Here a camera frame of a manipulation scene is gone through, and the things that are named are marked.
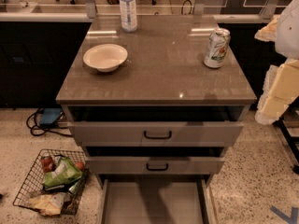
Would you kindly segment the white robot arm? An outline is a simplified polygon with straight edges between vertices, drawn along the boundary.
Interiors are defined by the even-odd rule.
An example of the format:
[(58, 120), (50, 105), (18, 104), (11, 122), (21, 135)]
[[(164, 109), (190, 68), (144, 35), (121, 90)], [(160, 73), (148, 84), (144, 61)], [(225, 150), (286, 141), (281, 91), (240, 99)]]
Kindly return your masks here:
[(282, 13), (259, 30), (255, 39), (275, 43), (276, 53), (286, 58), (266, 72), (255, 119), (262, 125), (277, 121), (299, 97), (299, 0), (292, 0)]

